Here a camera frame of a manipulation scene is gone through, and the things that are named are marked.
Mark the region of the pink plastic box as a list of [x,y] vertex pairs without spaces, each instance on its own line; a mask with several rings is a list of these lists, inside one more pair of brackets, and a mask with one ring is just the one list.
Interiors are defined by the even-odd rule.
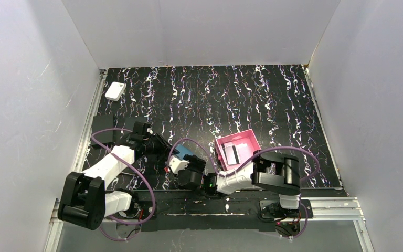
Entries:
[[[233,143],[237,146],[237,150],[240,157],[240,163],[237,165],[228,166],[224,158],[222,150],[222,144]],[[248,158],[254,155],[256,151],[262,150],[256,135],[252,129],[244,130],[238,133],[222,136],[215,140],[215,148],[218,156],[218,160],[221,163],[222,171],[230,171],[238,168]]]

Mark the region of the blue card holder wallet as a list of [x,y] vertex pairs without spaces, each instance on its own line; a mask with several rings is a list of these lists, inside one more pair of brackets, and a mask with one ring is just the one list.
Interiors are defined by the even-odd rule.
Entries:
[[183,160],[186,155],[192,156],[194,153],[184,147],[182,144],[179,144],[176,146],[176,148],[173,151],[173,155],[176,156],[178,159]]

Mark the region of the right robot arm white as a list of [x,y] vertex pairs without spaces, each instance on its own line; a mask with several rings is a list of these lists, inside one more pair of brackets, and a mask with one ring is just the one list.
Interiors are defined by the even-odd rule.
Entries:
[[182,159],[172,155],[168,169],[177,177],[178,186],[206,198],[218,199],[238,190],[258,187],[279,195],[282,209],[297,210],[300,205],[299,159],[292,155],[267,152],[254,157],[241,170],[203,173],[206,161],[196,155]]

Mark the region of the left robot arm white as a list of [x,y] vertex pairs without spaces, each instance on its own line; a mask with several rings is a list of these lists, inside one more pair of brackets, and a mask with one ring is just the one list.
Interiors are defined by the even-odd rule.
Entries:
[[71,172],[65,179],[57,211],[58,219],[90,230],[97,229],[102,221],[119,212],[136,215],[142,211],[137,193],[120,189],[110,191],[108,186],[125,168],[130,168],[146,185],[152,187],[133,164],[144,156],[167,156],[171,145],[149,123],[135,122],[133,129],[120,128],[121,137],[112,148],[92,134],[92,140],[108,151],[107,155],[81,173]]

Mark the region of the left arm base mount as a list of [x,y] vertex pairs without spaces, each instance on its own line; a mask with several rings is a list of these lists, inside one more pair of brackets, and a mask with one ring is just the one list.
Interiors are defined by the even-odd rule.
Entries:
[[152,212],[152,202],[139,201],[133,202],[126,211],[119,212],[117,218],[124,222],[136,222],[135,225],[117,224],[116,231],[120,232],[120,236],[124,239],[130,239],[141,232],[142,224],[137,222],[143,221]]

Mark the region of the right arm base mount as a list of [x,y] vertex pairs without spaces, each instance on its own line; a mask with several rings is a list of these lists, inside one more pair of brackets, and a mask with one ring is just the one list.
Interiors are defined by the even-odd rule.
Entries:
[[264,223],[274,224],[282,238],[294,239],[303,234],[309,219],[314,217],[311,201],[302,199],[298,209],[285,209],[274,200],[259,202],[257,217]]

